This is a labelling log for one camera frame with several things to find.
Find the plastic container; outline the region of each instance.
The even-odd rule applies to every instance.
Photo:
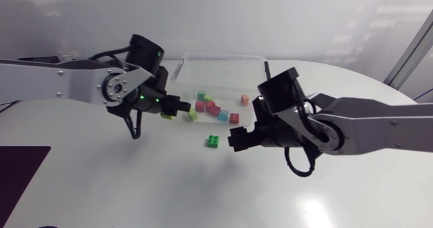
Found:
[[[194,122],[230,124],[230,113],[238,113],[238,125],[249,126],[254,113],[252,100],[259,95],[257,86],[267,79],[265,62],[261,56],[186,53],[171,76],[170,93],[180,96],[195,109],[198,91],[205,91],[214,98],[216,106],[229,112],[226,121],[206,111],[197,112],[198,119]],[[250,98],[247,106],[241,103],[242,95]]]

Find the white table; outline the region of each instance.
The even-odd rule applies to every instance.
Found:
[[[173,71],[176,62],[163,63]],[[306,94],[414,104],[403,94],[342,68],[295,66]],[[221,136],[218,149],[204,147]],[[122,119],[72,100],[27,101],[0,114],[0,145],[50,145],[6,227],[431,227],[433,154],[381,150],[322,155],[300,178],[283,150],[234,153],[226,125],[143,115],[132,140]],[[302,150],[294,164],[306,168]]]

